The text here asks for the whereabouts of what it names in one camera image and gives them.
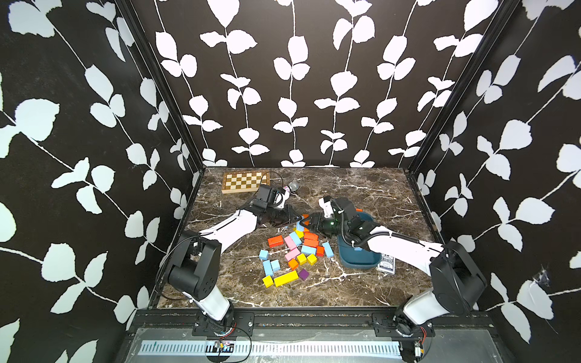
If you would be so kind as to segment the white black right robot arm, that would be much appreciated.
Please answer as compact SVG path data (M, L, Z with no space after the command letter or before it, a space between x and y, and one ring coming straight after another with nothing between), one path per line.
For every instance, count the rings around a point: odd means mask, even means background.
M358 213L313 213L300 224L325 237L341 237L352 248L381 253L416 267L431 278L431 287L398 306L390 326L410 337L431 319L466 316L487 287L487 280L466 249L457 242L438 244L391 231Z

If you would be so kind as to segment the red block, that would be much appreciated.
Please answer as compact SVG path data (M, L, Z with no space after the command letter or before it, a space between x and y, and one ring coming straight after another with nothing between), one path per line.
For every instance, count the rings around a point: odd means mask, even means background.
M318 240L313 240L313 239L305 239L304 240L304 245L305 246L308 246L308 247L317 248L319 246L319 241Z
M284 244L284 238L281 235L271 237L267 240L270 248L279 247Z
M319 240L319 236L317 234L313 234L309 231L304 232L304 240Z

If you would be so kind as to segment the light blue angled block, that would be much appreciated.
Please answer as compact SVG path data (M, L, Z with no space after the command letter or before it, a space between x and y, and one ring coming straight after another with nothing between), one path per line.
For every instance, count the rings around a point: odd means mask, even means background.
M296 246L300 246L303 243L296 232L292 232L290 237Z

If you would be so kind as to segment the red block left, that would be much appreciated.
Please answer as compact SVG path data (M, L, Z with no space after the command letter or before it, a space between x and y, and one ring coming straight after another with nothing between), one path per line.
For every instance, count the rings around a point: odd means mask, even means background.
M267 240L270 248L279 247L284 244L284 238L281 235L271 237Z

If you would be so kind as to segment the pink block upper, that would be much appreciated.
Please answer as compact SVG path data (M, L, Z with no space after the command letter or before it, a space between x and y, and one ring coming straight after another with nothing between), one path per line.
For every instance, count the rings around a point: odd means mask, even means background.
M289 250L294 250L297 248L293 238L291 236L287 236L284 238L284 242L286 243Z

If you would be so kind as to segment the pink block lower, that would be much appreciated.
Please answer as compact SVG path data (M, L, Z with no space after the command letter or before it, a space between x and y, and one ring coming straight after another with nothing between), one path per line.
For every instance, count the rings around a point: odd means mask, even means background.
M297 248L290 250L284 257L287 261L291 261L300 255L300 251Z

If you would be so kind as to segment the dark teal plastic tray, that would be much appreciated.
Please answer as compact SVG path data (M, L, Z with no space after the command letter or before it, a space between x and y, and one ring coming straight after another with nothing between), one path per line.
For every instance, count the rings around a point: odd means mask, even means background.
M337 245L344 267L366 270L378 266L382 255L370 251L367 243L363 243L371 230L378 227L371 216L367 213L346 212L340 215L337 227Z

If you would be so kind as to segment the orange cube lower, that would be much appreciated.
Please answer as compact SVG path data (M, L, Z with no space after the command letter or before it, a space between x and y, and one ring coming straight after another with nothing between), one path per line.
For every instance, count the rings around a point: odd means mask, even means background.
M299 266L299 264L296 260L291 260L288 262L288 264L292 270L295 270Z

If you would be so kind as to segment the light blue cube beside long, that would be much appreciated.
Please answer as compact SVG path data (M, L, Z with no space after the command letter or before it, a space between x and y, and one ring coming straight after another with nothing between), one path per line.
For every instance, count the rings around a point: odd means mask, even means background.
M278 272L281 269L280 263L278 260L272 260L271 262L273 272Z

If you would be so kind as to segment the purple cube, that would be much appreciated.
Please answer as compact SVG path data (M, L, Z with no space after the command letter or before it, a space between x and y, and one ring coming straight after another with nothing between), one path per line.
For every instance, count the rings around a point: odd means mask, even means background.
M307 270L302 269L298 272L299 278L303 281L307 280L307 278L310 276L309 272L307 272Z

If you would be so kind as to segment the wooden chessboard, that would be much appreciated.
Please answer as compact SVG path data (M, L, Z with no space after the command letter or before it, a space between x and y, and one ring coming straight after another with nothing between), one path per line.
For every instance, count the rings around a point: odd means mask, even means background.
M224 195L256 192L261 185L270 185L270 172L267 170L231 171L225 172L222 177Z

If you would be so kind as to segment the long yellow block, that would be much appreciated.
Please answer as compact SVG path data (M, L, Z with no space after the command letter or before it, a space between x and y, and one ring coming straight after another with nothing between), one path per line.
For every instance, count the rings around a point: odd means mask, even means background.
M274 279L274 283L276 287L281 287L285 284L291 283L299 279L299 275L296 271L291 271L287 274L281 275Z

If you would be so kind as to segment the small yellow cube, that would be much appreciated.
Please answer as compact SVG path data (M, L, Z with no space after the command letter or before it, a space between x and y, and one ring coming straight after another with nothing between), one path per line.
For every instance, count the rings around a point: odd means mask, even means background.
M271 287L274 284L272 276L267 275L265 278L263 278L263 284L266 288Z

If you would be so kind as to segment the playing card box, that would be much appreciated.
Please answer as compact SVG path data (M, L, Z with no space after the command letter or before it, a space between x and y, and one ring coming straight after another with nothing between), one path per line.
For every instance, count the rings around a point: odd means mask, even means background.
M382 254L377 269L380 272L394 275L396 273L396 259L392 256Z

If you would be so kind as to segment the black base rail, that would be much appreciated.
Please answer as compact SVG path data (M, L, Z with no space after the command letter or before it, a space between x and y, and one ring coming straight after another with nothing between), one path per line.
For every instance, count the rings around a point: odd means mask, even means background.
M431 319L420 328L401 334L393 321L394 307L307 307L307 308L236 308L232 326L255 337L259 330L370 330L375 337L411 340L434 337L437 331L450 329L494 330L492 319L484 312L468 316L444 315ZM182 329L188 337L216 337L210 319L198 309L139 310L130 333L139 329Z

